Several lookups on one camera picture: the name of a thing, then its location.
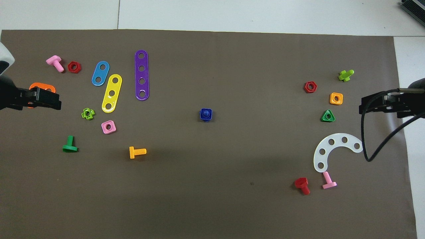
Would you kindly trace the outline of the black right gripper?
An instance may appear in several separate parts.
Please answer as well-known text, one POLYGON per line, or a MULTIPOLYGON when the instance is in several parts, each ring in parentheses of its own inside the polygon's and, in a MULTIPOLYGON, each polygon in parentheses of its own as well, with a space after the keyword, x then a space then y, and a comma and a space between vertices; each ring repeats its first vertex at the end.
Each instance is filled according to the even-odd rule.
POLYGON ((425 79, 416 80, 399 93, 375 93, 361 98, 359 114, 363 112, 397 113, 397 118, 417 116, 425 110, 425 79))

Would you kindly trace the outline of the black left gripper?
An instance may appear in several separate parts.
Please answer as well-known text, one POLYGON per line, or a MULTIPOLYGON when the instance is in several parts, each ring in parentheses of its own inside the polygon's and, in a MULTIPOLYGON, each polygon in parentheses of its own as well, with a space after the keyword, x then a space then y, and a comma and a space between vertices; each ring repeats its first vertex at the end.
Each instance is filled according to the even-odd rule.
POLYGON ((6 75, 0 77, 0 110, 9 108, 22 110, 22 107, 45 107, 54 110, 62 109, 60 95, 52 91, 38 88, 18 88, 6 75))

